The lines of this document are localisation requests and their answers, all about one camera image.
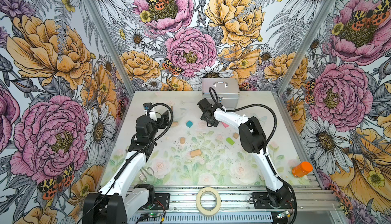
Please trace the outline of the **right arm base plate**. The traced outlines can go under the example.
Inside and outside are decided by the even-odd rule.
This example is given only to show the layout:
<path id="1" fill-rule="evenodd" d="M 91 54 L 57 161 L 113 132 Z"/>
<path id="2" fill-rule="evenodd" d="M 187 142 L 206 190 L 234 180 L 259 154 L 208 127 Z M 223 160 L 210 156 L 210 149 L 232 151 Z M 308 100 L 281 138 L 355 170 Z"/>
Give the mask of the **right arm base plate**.
<path id="1" fill-rule="evenodd" d="M 293 210 L 293 196 L 289 193 L 281 200 L 277 199 L 272 201 L 269 194 L 266 192 L 253 192 L 252 196 L 248 199 L 249 204 L 253 204 L 255 209 L 288 209 Z"/>

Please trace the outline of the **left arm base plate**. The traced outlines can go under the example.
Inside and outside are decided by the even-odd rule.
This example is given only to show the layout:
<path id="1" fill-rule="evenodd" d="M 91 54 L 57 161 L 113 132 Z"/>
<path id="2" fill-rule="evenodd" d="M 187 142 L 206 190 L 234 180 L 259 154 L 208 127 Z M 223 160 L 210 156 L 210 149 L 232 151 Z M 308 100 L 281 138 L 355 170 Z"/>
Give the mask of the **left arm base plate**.
<path id="1" fill-rule="evenodd" d="M 154 201 L 145 204 L 140 210 L 168 210 L 170 206 L 170 197 L 171 195 L 169 193 L 156 193 Z"/>

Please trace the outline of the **natural wood arch block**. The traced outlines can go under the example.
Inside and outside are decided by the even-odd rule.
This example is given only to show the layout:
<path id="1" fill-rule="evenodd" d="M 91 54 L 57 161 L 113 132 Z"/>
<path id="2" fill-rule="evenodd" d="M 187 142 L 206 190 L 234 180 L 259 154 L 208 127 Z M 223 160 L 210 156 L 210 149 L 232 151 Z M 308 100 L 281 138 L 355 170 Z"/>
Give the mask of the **natural wood arch block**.
<path id="1" fill-rule="evenodd" d="M 200 149 L 190 151 L 191 158 L 195 158 L 202 155 L 202 151 Z"/>

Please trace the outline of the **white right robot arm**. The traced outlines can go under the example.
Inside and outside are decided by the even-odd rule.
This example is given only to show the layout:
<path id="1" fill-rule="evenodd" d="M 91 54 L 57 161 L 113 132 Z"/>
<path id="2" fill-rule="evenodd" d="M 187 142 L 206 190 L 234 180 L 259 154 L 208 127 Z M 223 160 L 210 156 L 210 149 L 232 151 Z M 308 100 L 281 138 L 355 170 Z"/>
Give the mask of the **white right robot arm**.
<path id="1" fill-rule="evenodd" d="M 281 208 L 288 202 L 296 208 L 297 200 L 294 189 L 280 177 L 268 152 L 268 143 L 277 130 L 277 116 L 275 112 L 263 104 L 251 104 L 237 109 L 226 109 L 220 103 L 211 104 L 205 98 L 200 100 L 197 106 L 202 111 L 201 120 L 207 122 L 207 124 L 217 127 L 222 122 L 238 129 L 242 148 L 253 155 L 261 175 L 264 177 L 267 197 L 262 202 L 273 208 Z M 273 128 L 270 136 L 266 136 L 257 117 L 247 117 L 237 113 L 251 107 L 261 107 L 271 113 Z"/>

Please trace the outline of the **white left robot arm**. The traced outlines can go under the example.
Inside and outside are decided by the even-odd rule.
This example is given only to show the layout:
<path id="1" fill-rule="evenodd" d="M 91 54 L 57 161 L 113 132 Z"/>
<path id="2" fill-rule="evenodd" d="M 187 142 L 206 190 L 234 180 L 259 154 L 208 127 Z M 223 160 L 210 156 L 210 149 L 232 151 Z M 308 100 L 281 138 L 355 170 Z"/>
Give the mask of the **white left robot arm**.
<path id="1" fill-rule="evenodd" d="M 139 171 L 150 158 L 156 141 L 171 128 L 174 113 L 164 103 L 145 103 L 144 115 L 136 119 L 136 133 L 115 175 L 98 192 L 87 195 L 80 224 L 127 224 L 140 208 L 155 200 L 153 185 L 139 184 L 130 190 Z"/>

